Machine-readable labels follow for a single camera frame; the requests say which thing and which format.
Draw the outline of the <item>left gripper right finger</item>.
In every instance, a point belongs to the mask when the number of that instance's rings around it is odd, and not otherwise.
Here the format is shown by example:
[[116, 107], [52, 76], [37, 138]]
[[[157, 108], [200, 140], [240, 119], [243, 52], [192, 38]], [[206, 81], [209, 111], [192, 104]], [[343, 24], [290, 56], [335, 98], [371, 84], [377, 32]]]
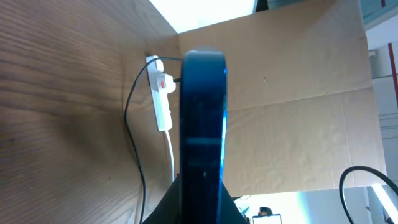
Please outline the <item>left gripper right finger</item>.
[[220, 185], [220, 202], [218, 213], [218, 224], [248, 224], [247, 220], [239, 212], [223, 183]]

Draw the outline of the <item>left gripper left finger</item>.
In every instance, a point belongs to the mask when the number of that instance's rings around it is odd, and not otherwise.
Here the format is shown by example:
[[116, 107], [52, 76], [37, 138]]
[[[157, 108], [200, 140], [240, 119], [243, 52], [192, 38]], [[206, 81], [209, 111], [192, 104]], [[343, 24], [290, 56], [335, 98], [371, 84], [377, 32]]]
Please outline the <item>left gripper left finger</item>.
[[180, 176], [176, 176], [155, 210], [143, 224], [179, 224], [180, 223]]

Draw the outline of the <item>blue screen Galaxy smartphone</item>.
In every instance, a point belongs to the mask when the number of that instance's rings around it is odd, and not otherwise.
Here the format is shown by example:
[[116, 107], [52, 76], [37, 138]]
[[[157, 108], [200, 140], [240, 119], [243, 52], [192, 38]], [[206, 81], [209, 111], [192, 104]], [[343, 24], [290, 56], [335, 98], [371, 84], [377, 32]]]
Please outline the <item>blue screen Galaxy smartphone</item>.
[[180, 82], [180, 217], [218, 223], [226, 140], [227, 68], [220, 51], [187, 52]]

